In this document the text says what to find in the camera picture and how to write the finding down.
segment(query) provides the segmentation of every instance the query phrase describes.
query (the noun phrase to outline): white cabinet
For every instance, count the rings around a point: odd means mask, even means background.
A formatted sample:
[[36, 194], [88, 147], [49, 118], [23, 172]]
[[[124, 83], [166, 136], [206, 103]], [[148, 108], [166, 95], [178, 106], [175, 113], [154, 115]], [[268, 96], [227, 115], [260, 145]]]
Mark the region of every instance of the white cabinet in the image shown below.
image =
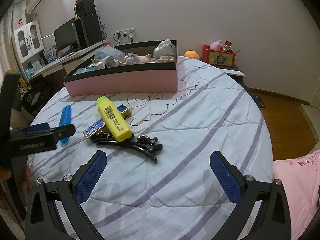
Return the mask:
[[33, 21], [15, 30], [12, 39], [20, 64], [44, 50], [38, 21]]
[[32, 50], [31, 44], [28, 38], [27, 26], [23, 26], [18, 28], [13, 32], [14, 43], [15, 43], [15, 51], [18, 55], [17, 58], [19, 59], [20, 63], [25, 62], [30, 57], [32, 57]]
[[34, 21], [27, 24], [27, 32], [29, 34], [29, 40], [31, 42], [31, 50], [33, 54], [37, 54], [44, 50], [44, 46], [41, 40], [40, 28], [38, 21]]

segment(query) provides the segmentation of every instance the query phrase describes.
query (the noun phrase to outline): computer tower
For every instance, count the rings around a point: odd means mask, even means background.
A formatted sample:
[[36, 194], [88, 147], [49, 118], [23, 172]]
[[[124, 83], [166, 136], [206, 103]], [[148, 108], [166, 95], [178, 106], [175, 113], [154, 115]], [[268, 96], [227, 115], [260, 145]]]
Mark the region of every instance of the computer tower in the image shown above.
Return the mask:
[[102, 42], [102, 33], [97, 15], [81, 16], [74, 21], [73, 30], [80, 49], [90, 47], [99, 41]]

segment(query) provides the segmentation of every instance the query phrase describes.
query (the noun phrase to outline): pink pillow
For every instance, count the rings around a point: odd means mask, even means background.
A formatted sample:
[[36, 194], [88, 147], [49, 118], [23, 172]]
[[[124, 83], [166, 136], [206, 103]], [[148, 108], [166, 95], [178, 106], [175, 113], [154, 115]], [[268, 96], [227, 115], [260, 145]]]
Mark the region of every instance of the pink pillow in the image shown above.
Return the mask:
[[320, 150], [293, 160], [273, 162], [273, 179], [280, 179], [288, 199], [291, 239], [298, 239], [313, 219], [320, 185]]

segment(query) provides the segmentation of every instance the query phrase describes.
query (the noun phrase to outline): white figurine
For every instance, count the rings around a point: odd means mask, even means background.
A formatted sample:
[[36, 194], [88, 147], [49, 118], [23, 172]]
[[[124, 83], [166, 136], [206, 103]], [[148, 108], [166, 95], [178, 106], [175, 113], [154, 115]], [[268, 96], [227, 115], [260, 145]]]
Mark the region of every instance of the white figurine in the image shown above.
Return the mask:
[[170, 40], [162, 41], [153, 51], [153, 57], [159, 59], [161, 56], [174, 56], [175, 46]]
[[133, 54], [133, 59], [136, 63], [145, 63], [151, 61], [151, 54], [145, 56], [139, 56], [138, 54]]

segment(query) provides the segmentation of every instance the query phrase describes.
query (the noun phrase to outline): orange ball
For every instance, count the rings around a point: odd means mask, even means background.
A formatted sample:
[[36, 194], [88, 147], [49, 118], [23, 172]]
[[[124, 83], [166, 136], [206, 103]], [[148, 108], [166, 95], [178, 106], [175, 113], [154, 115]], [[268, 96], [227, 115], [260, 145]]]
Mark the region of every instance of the orange ball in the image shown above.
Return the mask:
[[196, 53], [195, 51], [193, 50], [188, 50], [185, 54], [184, 54], [185, 57], [191, 57], [191, 58], [194, 58], [194, 59], [200, 59], [200, 56], [198, 53]]

